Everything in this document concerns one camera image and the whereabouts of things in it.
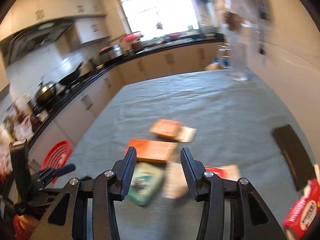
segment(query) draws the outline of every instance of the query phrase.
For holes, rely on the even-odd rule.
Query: red colander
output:
[[[58,142],[52,149],[48,152],[45,157],[41,170],[51,167],[51,168],[61,168],[66,164],[66,161],[72,154],[72,148],[69,141],[64,140]]]

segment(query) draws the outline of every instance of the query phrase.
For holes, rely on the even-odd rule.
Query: green book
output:
[[[164,170],[149,163],[138,163],[134,169],[128,197],[140,206],[147,205],[164,178]]]

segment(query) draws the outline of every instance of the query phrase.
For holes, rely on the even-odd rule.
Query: white wall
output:
[[[257,53],[257,33],[242,37],[250,44],[249,68],[290,109],[320,163],[320,32],[299,0],[269,2],[266,56]]]
[[[0,102],[0,123],[6,116],[6,109],[14,100],[18,104],[22,94],[33,96],[38,90],[42,77],[44,82],[58,82],[71,73],[81,61],[95,57],[97,64],[99,51],[105,44],[95,43],[77,51],[71,52],[65,36],[55,43],[39,48],[6,68],[10,81],[10,93]]]

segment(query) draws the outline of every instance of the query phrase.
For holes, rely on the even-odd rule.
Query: red lid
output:
[[[141,38],[141,32],[134,32],[124,36],[122,40],[125,42],[131,42],[139,38]]]

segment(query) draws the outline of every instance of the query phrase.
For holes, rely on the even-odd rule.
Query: metal screw head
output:
[[[104,173],[104,176],[106,177],[111,177],[113,176],[113,174],[115,174],[112,170],[107,170],[105,173]]]
[[[77,184],[78,182],[79,182],[79,180],[78,180],[77,178],[73,178],[73,179],[69,180],[69,183],[70,183],[71,185],[75,185],[75,184]]]
[[[213,174],[214,174],[214,173],[213,173],[212,171],[205,171],[205,172],[204,172],[204,175],[205,175],[206,177],[208,177],[208,178],[212,177]]]
[[[241,178],[241,179],[240,179],[240,183],[241,183],[242,185],[247,185],[247,184],[249,183],[249,181],[248,181],[248,179],[246,179],[246,178]]]

